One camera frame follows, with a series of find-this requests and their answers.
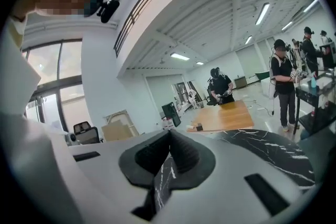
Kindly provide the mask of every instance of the blue bottle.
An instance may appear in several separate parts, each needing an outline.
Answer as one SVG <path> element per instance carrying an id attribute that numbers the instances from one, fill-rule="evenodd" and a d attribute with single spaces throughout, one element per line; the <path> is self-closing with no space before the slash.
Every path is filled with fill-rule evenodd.
<path id="1" fill-rule="evenodd" d="M 316 88 L 316 78 L 315 78 L 315 72 L 313 72 L 312 74 L 312 78 L 311 78 L 311 87 L 312 88 Z"/>

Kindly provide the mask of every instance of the office chair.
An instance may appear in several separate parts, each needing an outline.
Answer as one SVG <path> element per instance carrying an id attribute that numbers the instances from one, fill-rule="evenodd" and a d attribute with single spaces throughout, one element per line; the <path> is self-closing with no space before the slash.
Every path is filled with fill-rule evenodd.
<path id="1" fill-rule="evenodd" d="M 78 142 L 83 145 L 103 142 L 103 139 L 99 139 L 97 127 L 91 127 L 87 121 L 74 125 L 73 133 Z"/>

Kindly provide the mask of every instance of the wooden tabletop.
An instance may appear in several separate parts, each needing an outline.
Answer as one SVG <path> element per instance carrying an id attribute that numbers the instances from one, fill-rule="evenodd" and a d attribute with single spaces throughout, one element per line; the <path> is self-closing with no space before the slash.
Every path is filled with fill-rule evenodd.
<path id="1" fill-rule="evenodd" d="M 233 129 L 251 128 L 254 126 L 252 118 L 243 101 L 228 104 L 207 106 L 200 109 L 192 122 L 193 126 L 201 123 L 202 132 L 220 132 Z M 187 132 L 197 132 L 196 128 L 187 129 Z"/>

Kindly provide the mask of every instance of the ceiling light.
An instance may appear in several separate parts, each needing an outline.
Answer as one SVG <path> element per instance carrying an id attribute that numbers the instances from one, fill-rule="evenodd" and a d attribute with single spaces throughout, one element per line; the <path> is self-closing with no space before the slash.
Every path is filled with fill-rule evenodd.
<path id="1" fill-rule="evenodd" d="M 315 5 L 318 1 L 319 0 L 314 0 L 308 7 L 304 9 L 303 12 L 307 12 L 308 10 L 310 10 L 313 7 L 313 5 Z"/>
<path id="2" fill-rule="evenodd" d="M 289 22 L 287 25 L 284 26 L 284 28 L 281 31 L 284 31 L 288 26 L 290 26 L 293 22 Z"/>
<path id="3" fill-rule="evenodd" d="M 252 36 L 249 36 L 249 37 L 247 38 L 247 41 L 245 42 L 245 45 L 248 44 L 248 42 L 250 41 L 251 38 L 252 38 Z"/>
<path id="4" fill-rule="evenodd" d="M 172 54 L 170 54 L 170 56 L 171 56 L 171 57 L 174 57 L 174 58 L 177 58 L 177 59 L 185 60 L 185 61 L 189 60 L 188 57 L 185 57 L 185 56 L 176 54 L 176 53 L 174 53 L 174 52 L 173 52 Z"/>
<path id="5" fill-rule="evenodd" d="M 260 24 L 262 19 L 264 18 L 264 16 L 266 15 L 266 12 L 269 8 L 270 4 L 269 3 L 264 3 L 264 5 L 262 6 L 261 12 L 259 14 L 259 17 L 257 19 L 256 25 Z"/>

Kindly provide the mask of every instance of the cardboard box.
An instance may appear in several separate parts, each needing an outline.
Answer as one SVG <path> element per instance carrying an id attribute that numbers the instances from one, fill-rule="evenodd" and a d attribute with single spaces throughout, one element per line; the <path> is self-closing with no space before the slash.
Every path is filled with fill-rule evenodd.
<path id="1" fill-rule="evenodd" d="M 131 130 L 127 125 L 121 123 L 120 120 L 111 122 L 103 126 L 102 131 L 106 141 L 123 140 L 133 137 Z"/>

